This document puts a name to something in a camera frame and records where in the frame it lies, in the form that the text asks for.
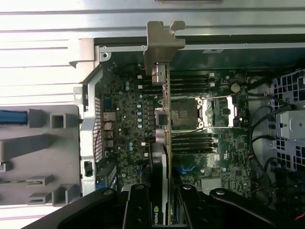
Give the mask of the hard disk with blue carrier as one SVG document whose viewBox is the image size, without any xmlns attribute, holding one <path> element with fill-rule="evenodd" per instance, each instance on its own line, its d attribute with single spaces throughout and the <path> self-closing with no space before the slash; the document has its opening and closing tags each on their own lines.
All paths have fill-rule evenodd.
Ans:
<svg viewBox="0 0 305 229">
<path fill-rule="evenodd" d="M 25 111 L 0 110 L 0 125 L 27 125 L 28 113 Z"/>
</svg>

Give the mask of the green RAM stick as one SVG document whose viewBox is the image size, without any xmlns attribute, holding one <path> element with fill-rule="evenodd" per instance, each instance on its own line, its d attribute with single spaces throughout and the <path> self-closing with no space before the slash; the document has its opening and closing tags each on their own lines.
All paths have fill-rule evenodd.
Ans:
<svg viewBox="0 0 305 229">
<path fill-rule="evenodd" d="M 186 154 L 210 154 L 217 153 L 217 149 L 214 147 L 176 147 L 172 149 L 174 155 L 186 155 Z"/>
</svg>

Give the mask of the grey parts rack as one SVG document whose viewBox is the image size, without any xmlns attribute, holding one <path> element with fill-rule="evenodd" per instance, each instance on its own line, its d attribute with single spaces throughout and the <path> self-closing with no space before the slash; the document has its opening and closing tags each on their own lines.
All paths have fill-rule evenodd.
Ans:
<svg viewBox="0 0 305 229">
<path fill-rule="evenodd" d="M 80 197 L 79 109 L 75 105 L 7 106 L 24 113 L 0 122 L 0 206 L 52 204 Z"/>
</svg>

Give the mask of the metal socket cover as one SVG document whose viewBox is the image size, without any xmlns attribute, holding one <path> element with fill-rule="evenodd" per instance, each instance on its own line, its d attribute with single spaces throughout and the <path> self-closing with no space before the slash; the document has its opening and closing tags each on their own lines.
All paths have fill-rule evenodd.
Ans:
<svg viewBox="0 0 305 229">
<path fill-rule="evenodd" d="M 231 95 L 202 99 L 202 122 L 204 128 L 242 128 L 246 114 L 242 112 Z"/>
</svg>

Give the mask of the CPU socket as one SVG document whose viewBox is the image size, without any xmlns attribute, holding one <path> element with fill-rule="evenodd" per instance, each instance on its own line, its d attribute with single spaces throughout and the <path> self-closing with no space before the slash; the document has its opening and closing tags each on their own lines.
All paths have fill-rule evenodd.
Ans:
<svg viewBox="0 0 305 229">
<path fill-rule="evenodd" d="M 198 102 L 194 98 L 171 101 L 172 130 L 196 130 L 202 128 Z"/>
</svg>

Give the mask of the silver chipset heatsink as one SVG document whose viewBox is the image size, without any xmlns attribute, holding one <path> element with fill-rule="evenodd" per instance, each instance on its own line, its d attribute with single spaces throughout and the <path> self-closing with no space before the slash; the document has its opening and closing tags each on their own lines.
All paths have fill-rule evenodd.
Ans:
<svg viewBox="0 0 305 229">
<path fill-rule="evenodd" d="M 220 188 L 221 186 L 222 182 L 220 178 L 207 178 L 201 180 L 202 190 Z"/>
</svg>

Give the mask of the blue expansion slot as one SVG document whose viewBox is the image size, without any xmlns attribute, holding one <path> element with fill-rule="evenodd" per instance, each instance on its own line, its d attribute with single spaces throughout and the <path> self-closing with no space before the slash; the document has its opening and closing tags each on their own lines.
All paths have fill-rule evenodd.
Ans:
<svg viewBox="0 0 305 229">
<path fill-rule="evenodd" d="M 192 167 L 173 167 L 173 170 L 176 171 L 179 175 L 187 175 L 195 170 L 196 166 Z"/>
</svg>

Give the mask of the dark grey open PC case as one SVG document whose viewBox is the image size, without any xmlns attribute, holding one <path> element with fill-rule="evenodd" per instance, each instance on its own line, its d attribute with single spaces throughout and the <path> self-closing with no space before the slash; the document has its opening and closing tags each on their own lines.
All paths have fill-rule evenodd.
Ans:
<svg viewBox="0 0 305 229">
<path fill-rule="evenodd" d="M 117 162 L 107 156 L 99 145 L 102 141 L 105 87 L 114 80 L 116 72 L 127 64 L 139 63 L 144 69 L 144 59 L 141 56 L 144 48 L 97 47 L 98 67 L 83 85 L 82 91 L 81 187 L 83 194 L 87 195 L 106 187 L 121 193 L 128 191 L 132 185 L 146 185 L 149 188 L 152 220 L 150 152 L 150 182 L 118 188 Z M 175 70 L 238 70 L 246 76 L 251 192 L 249 197 L 243 197 L 286 218 L 286 229 L 305 229 L 305 170 L 292 171 L 276 156 L 276 116 L 293 107 L 273 96 L 272 84 L 274 79 L 301 69 L 305 69 L 305 42 L 186 45 L 176 52 L 170 63 L 170 74 Z M 171 172 L 171 223 L 165 227 L 152 223 L 151 229 L 188 229 L 177 189 L 182 185 L 191 185 L 203 192 L 195 185 L 183 183 L 178 174 L 173 172 L 172 166 Z"/>
</svg>

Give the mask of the perforated metal disk bay cage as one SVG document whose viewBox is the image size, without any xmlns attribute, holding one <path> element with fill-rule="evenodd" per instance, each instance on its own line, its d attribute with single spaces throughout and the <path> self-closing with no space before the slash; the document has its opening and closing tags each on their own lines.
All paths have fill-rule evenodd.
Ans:
<svg viewBox="0 0 305 229">
<path fill-rule="evenodd" d="M 305 69 L 274 79 L 272 93 L 293 107 L 276 116 L 276 156 L 292 171 L 305 170 Z"/>
</svg>

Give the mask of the black RAM slot bank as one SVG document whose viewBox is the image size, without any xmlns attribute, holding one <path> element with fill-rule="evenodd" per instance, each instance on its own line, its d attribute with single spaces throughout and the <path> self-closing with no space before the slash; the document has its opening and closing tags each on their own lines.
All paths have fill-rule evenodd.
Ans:
<svg viewBox="0 0 305 229">
<path fill-rule="evenodd" d="M 170 79 L 173 94 L 192 94 L 215 87 L 215 73 L 173 73 Z"/>
<path fill-rule="evenodd" d="M 172 149 L 176 147 L 214 147 L 218 148 L 218 135 L 212 133 L 187 133 L 172 137 Z"/>
</svg>

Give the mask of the green motherboard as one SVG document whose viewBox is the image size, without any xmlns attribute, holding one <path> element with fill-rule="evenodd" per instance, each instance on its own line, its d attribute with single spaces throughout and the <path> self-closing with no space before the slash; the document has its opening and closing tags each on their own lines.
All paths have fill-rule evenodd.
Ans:
<svg viewBox="0 0 305 229">
<path fill-rule="evenodd" d="M 218 135 L 217 153 L 174 155 L 173 167 L 192 167 L 195 170 L 187 175 L 179 175 L 183 183 L 192 184 L 202 190 L 201 180 L 220 178 L 222 188 L 250 196 L 249 162 L 249 108 L 246 76 L 238 70 L 187 71 L 173 73 L 215 73 L 215 87 L 209 91 L 192 94 L 173 94 L 171 101 L 194 98 L 200 107 L 202 119 L 202 99 L 227 96 L 235 97 L 238 108 L 245 112 L 246 120 L 242 128 L 202 128 L 196 130 L 172 130 L 172 136 L 187 133 L 212 133 Z M 241 90 L 231 91 L 237 83 Z M 117 186 L 134 183 L 149 183 L 149 152 L 155 143 L 155 112 L 162 109 L 162 89 L 153 85 L 139 63 L 127 64 L 119 69 L 114 80 L 105 87 L 103 94 L 102 141 L 99 145 L 107 156 L 117 162 Z M 211 189 L 202 190 L 209 193 Z"/>
</svg>

